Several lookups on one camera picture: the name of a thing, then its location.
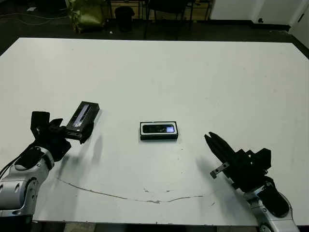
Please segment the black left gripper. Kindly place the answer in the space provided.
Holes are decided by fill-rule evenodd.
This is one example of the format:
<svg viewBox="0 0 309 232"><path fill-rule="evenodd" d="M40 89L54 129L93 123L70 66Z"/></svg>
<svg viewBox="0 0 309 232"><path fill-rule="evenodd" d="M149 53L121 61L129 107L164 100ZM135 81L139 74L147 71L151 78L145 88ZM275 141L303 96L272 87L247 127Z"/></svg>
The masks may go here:
<svg viewBox="0 0 309 232"><path fill-rule="evenodd" d="M45 148L51 153L54 162L60 161L70 150L71 144L67 140L67 128L61 126L63 119L56 118L37 128L36 146ZM94 123L88 123L80 132L80 144L84 144L91 136Z"/></svg>

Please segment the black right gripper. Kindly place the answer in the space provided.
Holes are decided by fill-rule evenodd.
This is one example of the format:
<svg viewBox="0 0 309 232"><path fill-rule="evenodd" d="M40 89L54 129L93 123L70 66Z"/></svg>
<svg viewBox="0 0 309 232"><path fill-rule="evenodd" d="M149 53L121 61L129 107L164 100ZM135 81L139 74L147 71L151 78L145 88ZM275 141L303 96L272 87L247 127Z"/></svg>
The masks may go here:
<svg viewBox="0 0 309 232"><path fill-rule="evenodd" d="M235 189L249 192L264 184L266 176L266 149L254 153L251 150L240 149L235 152L231 146L216 133L204 135L211 152L220 160L222 165L210 172L212 178L224 173L233 182Z"/></svg>

